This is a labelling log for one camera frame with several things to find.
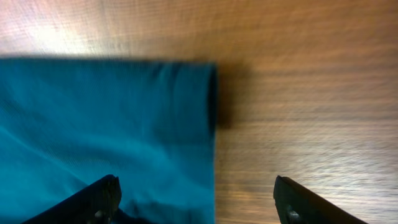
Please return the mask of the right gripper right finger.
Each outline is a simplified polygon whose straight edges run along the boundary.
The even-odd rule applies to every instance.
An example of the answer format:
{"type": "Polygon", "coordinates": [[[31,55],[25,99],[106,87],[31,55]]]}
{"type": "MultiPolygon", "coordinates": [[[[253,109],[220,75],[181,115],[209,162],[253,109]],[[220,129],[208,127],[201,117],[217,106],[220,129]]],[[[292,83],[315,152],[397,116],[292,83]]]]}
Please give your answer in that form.
{"type": "Polygon", "coordinates": [[[288,177],[276,177],[273,198],[282,224],[366,224],[288,177]]]}

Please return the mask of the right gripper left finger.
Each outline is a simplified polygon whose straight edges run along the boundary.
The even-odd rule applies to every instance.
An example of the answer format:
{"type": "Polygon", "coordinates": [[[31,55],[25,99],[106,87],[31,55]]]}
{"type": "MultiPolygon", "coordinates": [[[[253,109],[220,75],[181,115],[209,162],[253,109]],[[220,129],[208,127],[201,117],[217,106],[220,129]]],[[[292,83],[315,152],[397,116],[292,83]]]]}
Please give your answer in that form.
{"type": "Polygon", "coordinates": [[[23,224],[110,223],[121,196],[119,178],[106,175],[23,224]]]}

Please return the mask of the blue polo shirt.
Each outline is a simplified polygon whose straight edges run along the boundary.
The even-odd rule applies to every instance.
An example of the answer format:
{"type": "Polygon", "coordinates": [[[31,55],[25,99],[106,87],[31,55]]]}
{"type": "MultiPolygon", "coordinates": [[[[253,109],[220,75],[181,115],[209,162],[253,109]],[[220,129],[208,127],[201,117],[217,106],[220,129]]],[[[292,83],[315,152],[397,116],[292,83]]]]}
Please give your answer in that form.
{"type": "Polygon", "coordinates": [[[153,223],[215,222],[213,63],[1,60],[1,222],[21,223],[94,181],[153,223]]]}

